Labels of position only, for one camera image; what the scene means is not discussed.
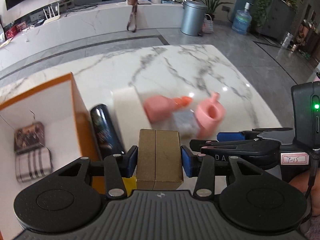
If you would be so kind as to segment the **clear plastic case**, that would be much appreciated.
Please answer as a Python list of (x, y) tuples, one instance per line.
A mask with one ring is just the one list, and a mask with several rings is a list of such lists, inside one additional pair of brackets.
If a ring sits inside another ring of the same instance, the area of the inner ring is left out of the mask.
[(200, 131), (199, 124), (192, 109), (176, 111), (172, 114), (174, 126), (181, 138), (195, 138)]

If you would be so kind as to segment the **brown cardboard box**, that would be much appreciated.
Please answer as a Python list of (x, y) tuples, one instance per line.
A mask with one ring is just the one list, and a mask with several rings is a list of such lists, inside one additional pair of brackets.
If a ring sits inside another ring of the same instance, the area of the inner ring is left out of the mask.
[(178, 131), (140, 130), (136, 177), (139, 190), (176, 190), (182, 185)]

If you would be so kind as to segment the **black spray can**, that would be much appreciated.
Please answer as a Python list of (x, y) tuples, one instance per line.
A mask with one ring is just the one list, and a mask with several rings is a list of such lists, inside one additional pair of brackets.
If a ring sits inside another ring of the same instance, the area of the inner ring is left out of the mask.
[(101, 158), (113, 154), (124, 154), (124, 147), (116, 133), (108, 107), (100, 104), (90, 111), (95, 138)]

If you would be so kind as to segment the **pink cup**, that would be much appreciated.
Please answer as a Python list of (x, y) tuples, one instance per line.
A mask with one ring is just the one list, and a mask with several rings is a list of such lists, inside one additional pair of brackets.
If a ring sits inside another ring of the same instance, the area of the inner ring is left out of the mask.
[(213, 92), (210, 98), (201, 101), (195, 111), (195, 118), (199, 125), (197, 138), (208, 139), (225, 117), (226, 110), (219, 102), (220, 94)]

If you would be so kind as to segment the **white rectangular box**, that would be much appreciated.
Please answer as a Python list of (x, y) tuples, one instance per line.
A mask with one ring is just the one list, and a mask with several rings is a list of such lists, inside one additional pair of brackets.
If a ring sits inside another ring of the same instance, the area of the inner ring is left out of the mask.
[(111, 92), (113, 108), (126, 151), (138, 145), (141, 129), (151, 129), (140, 97), (135, 87), (126, 87)]

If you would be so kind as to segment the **pink bottle orange cap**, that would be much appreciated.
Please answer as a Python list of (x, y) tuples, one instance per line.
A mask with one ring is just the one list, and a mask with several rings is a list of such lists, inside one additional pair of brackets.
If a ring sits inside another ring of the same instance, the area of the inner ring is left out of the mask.
[(170, 117), (173, 112), (187, 107), (193, 98), (182, 96), (167, 98), (162, 95), (152, 96), (143, 102), (143, 108), (150, 123), (157, 123)]

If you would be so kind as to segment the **orange white cardboard box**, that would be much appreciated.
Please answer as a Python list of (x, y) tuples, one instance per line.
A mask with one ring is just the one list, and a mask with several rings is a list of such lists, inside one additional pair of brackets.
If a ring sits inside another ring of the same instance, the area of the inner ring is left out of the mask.
[(85, 156), (99, 160), (89, 112), (72, 73), (44, 82), (1, 104), (1, 234), (13, 239), (22, 228), (14, 199), (31, 182), (16, 179), (14, 133), (36, 120), (44, 125), (45, 146), (55, 170)]

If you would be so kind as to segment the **plaid white glasses case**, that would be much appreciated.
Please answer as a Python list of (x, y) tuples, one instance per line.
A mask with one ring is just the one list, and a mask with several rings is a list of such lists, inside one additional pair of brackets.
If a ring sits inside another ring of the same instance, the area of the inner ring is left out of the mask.
[(20, 183), (45, 177), (52, 171), (52, 156), (46, 147), (16, 155), (15, 172)]

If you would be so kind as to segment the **illustrated dark tin box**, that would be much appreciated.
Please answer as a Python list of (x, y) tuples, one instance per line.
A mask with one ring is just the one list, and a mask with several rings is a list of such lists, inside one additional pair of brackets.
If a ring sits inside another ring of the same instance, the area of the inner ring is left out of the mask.
[(22, 154), (41, 148), (45, 145), (44, 125), (35, 122), (29, 126), (17, 129), (14, 134), (14, 152)]

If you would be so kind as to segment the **dark grey cabinet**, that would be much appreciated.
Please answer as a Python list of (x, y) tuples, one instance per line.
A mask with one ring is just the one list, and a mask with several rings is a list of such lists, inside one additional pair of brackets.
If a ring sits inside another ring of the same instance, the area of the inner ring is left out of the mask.
[(256, 32), (277, 41), (282, 41), (290, 30), (296, 15), (295, 10), (282, 0), (272, 0), (266, 12), (267, 20), (261, 26), (255, 27)]

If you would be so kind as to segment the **white woven basket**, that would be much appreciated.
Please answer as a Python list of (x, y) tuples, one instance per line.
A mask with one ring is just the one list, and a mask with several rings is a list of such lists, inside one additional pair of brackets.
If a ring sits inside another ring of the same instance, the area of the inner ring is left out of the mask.
[(205, 34), (212, 34), (214, 32), (214, 21), (210, 14), (205, 14), (203, 25), (202, 25), (202, 32)]

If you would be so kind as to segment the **blue water jug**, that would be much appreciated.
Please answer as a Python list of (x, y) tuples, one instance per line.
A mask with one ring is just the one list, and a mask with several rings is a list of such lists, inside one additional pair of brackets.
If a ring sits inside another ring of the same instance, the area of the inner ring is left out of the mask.
[(248, 28), (251, 24), (252, 16), (249, 13), (251, 5), (251, 3), (246, 2), (243, 10), (236, 11), (232, 29), (241, 35), (247, 34)]

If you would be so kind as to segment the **grey metal trash bin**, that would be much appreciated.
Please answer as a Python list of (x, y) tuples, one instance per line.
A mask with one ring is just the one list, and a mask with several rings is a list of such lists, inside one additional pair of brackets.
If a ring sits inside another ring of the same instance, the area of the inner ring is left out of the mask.
[(183, 2), (183, 9), (181, 32), (189, 36), (198, 36), (202, 30), (207, 6), (202, 2), (186, 0)]

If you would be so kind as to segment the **white wifi router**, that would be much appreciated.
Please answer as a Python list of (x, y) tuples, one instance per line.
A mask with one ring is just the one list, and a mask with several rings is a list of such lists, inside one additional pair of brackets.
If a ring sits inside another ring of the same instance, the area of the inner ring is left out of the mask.
[(43, 13), (45, 16), (44, 25), (59, 20), (61, 17), (60, 4), (57, 3), (55, 9), (50, 5), (47, 9), (43, 9)]

